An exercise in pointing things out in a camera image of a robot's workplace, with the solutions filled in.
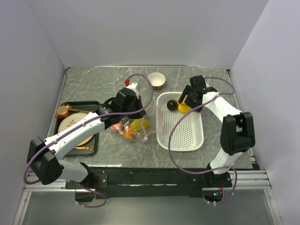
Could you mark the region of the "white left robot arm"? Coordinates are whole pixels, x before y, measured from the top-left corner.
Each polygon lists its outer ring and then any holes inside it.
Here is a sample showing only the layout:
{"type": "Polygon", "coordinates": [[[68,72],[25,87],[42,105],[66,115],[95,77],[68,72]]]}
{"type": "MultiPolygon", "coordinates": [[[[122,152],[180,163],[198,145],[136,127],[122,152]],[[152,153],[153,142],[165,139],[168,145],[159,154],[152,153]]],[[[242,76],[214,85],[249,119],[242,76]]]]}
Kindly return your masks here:
{"type": "Polygon", "coordinates": [[[145,114],[137,84],[132,83],[66,130],[44,140],[39,137],[33,139],[25,170],[32,170],[44,185],[57,179],[65,179],[88,188],[93,183],[93,175],[88,166],[84,163],[66,162],[63,160],[65,155],[88,137],[119,123],[122,118],[139,119],[145,114]]]}

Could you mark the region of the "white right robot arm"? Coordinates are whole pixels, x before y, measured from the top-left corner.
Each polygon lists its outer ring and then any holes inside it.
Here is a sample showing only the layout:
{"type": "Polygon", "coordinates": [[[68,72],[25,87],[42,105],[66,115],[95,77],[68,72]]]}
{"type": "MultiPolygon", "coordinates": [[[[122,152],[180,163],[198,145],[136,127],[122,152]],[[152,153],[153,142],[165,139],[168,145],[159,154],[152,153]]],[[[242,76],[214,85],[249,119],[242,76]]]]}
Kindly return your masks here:
{"type": "Polygon", "coordinates": [[[221,149],[208,164],[209,172],[205,175],[206,183],[215,187],[225,181],[229,168],[236,159],[255,145],[253,115],[229,104],[222,98],[222,93],[206,85],[203,76],[194,76],[189,81],[179,103],[185,103],[193,112],[200,112],[206,107],[222,122],[221,149]]]}

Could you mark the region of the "yellow green starfruit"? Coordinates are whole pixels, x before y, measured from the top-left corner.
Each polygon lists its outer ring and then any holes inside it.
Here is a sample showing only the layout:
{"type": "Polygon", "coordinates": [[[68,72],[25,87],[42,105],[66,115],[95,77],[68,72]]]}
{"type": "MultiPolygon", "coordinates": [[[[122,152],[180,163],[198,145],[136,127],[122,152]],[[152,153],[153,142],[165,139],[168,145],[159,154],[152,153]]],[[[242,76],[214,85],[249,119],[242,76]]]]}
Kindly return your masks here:
{"type": "Polygon", "coordinates": [[[147,119],[136,119],[131,123],[131,128],[133,130],[141,130],[143,128],[146,128],[148,126],[149,122],[147,119]]]}

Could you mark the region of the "orange ginger root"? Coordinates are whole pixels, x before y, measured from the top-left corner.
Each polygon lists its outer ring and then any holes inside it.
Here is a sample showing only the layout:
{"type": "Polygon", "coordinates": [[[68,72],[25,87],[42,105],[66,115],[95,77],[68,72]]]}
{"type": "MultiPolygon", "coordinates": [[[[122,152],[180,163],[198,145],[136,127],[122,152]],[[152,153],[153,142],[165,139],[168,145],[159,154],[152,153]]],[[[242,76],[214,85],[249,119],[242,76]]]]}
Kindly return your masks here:
{"type": "Polygon", "coordinates": [[[128,129],[128,130],[123,130],[120,134],[128,140],[132,140],[135,136],[135,131],[128,129]]]}

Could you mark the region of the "yellow lemon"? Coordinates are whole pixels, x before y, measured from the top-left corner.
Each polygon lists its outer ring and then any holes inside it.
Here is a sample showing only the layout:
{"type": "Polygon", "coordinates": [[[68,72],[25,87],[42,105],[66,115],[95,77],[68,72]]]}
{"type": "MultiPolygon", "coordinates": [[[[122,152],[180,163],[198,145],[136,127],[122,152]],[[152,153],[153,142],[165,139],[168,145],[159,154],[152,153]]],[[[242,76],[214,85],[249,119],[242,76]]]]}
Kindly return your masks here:
{"type": "Polygon", "coordinates": [[[178,102],[178,111],[180,113],[187,113],[191,110],[191,107],[189,107],[184,101],[182,103],[178,102]]]}

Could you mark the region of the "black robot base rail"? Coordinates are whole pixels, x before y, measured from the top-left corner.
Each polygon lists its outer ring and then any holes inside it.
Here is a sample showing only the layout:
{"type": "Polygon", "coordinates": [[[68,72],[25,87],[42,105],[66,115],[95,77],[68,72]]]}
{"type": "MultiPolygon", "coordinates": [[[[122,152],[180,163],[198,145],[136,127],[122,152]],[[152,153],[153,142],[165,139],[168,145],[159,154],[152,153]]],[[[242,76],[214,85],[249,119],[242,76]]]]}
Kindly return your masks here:
{"type": "Polygon", "coordinates": [[[203,188],[230,188],[232,179],[226,172],[214,175],[212,172],[202,174],[202,169],[192,169],[193,174],[178,168],[125,168],[94,167],[93,178],[80,187],[67,181],[66,189],[90,188],[101,193],[103,197],[155,197],[155,196],[189,196],[201,198],[203,188]]]}

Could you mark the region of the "pink peach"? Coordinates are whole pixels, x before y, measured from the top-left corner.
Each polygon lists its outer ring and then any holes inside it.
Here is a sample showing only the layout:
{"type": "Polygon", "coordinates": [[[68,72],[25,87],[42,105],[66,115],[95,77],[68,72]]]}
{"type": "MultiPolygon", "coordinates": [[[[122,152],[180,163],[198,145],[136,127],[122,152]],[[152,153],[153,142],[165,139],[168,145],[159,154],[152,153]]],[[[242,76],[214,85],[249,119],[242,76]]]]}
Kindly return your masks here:
{"type": "Polygon", "coordinates": [[[113,132],[119,132],[119,124],[114,124],[112,126],[110,126],[110,129],[113,131],[113,132]]]}

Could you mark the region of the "dark green avocado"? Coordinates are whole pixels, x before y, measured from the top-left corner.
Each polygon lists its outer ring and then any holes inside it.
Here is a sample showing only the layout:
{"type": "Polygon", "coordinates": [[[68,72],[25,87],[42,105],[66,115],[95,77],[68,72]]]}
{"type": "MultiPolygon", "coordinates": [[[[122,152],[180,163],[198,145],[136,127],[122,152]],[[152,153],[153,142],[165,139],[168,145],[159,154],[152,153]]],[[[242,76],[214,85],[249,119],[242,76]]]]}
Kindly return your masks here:
{"type": "Polygon", "coordinates": [[[122,118],[122,120],[121,120],[121,123],[122,123],[122,125],[124,125],[124,126],[129,125],[130,122],[131,122],[131,119],[130,119],[129,117],[122,118]]]}

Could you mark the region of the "clear zip top bag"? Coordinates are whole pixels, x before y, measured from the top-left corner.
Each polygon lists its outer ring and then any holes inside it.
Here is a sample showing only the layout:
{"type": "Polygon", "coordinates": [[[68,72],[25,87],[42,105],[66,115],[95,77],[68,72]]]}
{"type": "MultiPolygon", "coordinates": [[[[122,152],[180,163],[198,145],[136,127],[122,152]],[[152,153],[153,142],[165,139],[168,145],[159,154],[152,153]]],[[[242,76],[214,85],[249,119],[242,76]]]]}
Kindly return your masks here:
{"type": "Polygon", "coordinates": [[[117,124],[110,126],[110,130],[129,141],[146,142],[163,130],[164,121],[161,105],[150,105],[146,108],[146,115],[141,119],[123,118],[117,124]]]}

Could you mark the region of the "dark purple mangosteen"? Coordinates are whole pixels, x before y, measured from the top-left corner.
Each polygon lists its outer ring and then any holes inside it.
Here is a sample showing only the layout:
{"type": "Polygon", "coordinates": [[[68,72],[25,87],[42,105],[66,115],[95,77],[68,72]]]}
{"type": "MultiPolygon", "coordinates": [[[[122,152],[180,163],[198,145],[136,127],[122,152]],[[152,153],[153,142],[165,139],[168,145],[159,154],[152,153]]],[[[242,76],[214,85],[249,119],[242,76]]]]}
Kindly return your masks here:
{"type": "Polygon", "coordinates": [[[178,110],[178,105],[179,104],[176,100],[169,100],[166,104],[167,109],[172,111],[172,112],[178,110]]]}

